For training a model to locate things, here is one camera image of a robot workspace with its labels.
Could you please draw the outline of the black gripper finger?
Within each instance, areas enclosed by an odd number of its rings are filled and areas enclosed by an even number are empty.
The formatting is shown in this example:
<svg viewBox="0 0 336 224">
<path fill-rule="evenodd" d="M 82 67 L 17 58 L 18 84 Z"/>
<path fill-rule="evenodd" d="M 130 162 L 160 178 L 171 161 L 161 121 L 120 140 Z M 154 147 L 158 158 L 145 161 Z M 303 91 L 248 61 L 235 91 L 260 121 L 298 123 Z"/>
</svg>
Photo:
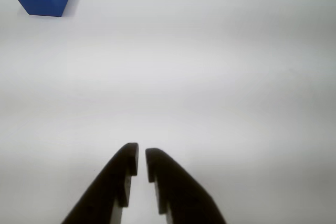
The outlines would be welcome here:
<svg viewBox="0 0 336 224">
<path fill-rule="evenodd" d="M 138 143 L 122 146 L 93 180 L 63 223 L 120 223 L 138 171 Z"/>
<path fill-rule="evenodd" d="M 171 156 L 158 148 L 146 149 L 145 156 L 159 214 L 167 223 L 226 223 L 212 197 Z"/>
</svg>

